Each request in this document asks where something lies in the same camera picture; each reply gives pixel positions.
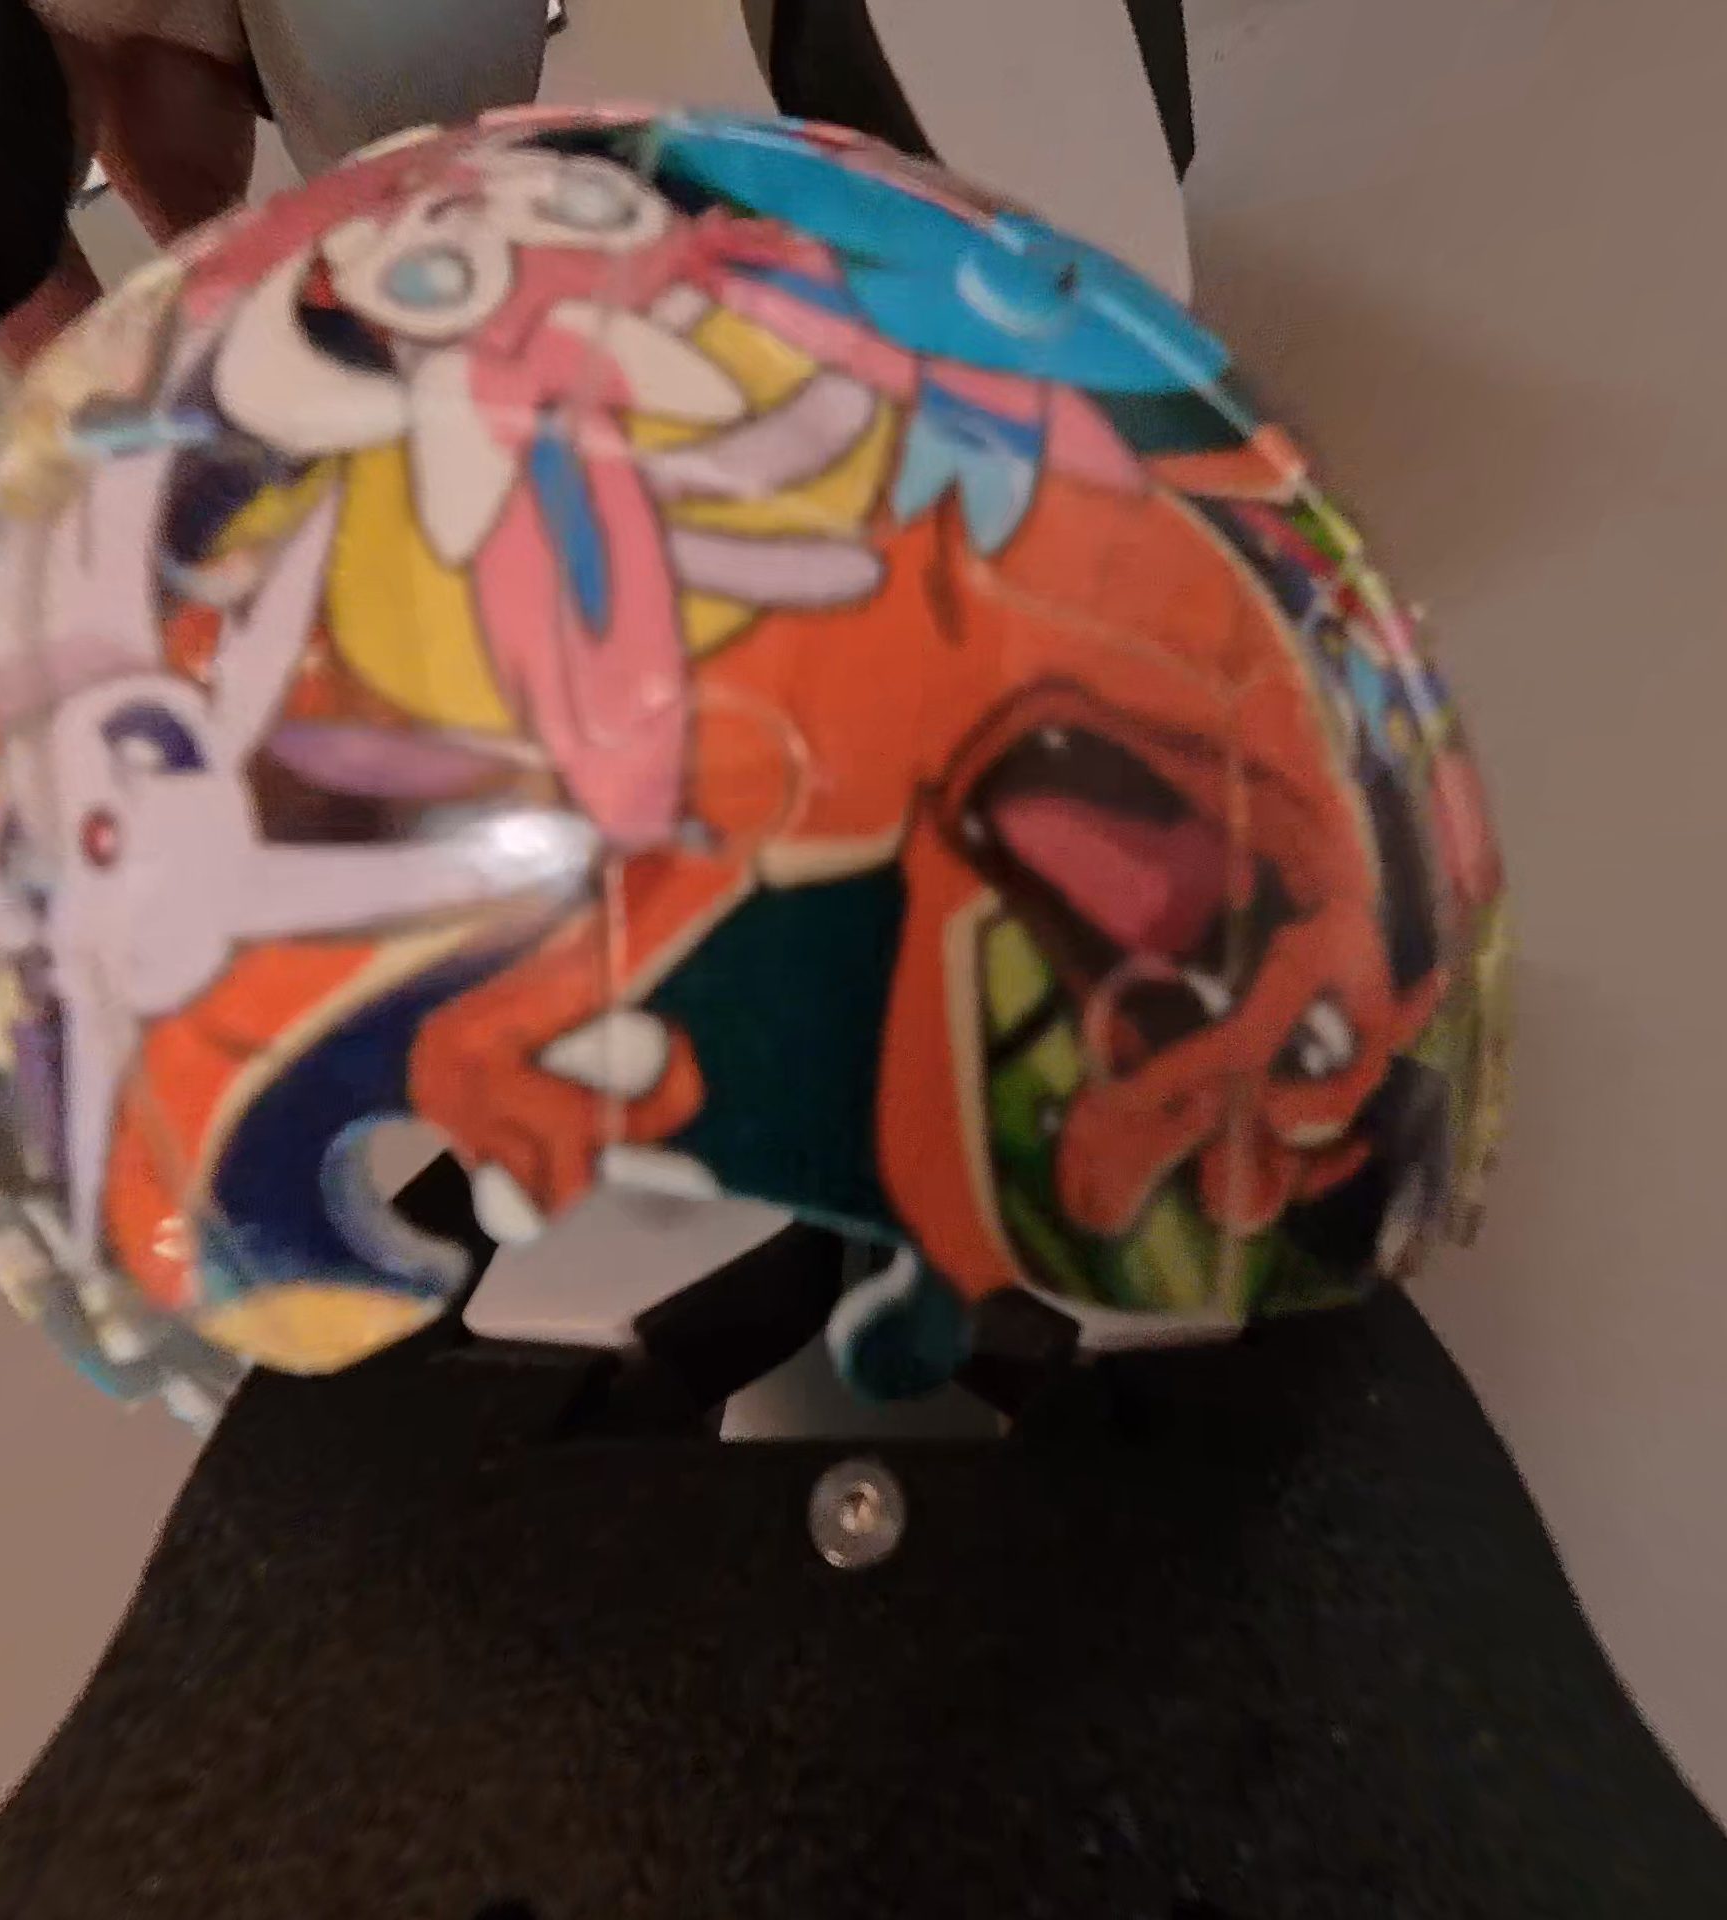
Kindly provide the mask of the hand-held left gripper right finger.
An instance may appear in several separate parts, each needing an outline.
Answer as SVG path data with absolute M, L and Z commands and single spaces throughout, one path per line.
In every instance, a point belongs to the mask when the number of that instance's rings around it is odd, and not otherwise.
M 1111 1309 L 1007 1287 L 971 1309 L 967 1389 L 1049 1389 L 1093 1362 L 1169 1355 L 1231 1341 L 1243 1321 L 1227 1313 Z

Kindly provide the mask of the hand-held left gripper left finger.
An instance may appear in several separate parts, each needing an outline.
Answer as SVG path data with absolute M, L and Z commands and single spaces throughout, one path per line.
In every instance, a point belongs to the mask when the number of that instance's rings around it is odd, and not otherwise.
M 828 1229 L 744 1200 L 586 1200 L 494 1255 L 464 1327 L 744 1389 L 820 1335 L 832 1305 Z

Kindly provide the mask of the colourful puzzle ball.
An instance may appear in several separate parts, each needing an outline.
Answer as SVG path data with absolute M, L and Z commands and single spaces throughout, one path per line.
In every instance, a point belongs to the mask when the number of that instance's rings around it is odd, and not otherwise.
M 0 1287 L 188 1423 L 482 1235 L 1243 1321 L 1469 1236 L 1505 906 L 1415 625 L 1227 350 L 848 129 L 508 109 L 130 276 L 0 414 Z

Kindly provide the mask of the person's right hand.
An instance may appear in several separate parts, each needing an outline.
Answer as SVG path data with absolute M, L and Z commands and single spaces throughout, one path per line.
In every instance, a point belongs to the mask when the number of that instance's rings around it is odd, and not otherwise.
M 76 156 L 96 162 L 150 240 L 168 250 L 248 194 L 258 92 L 230 57 L 164 24 L 50 26 Z

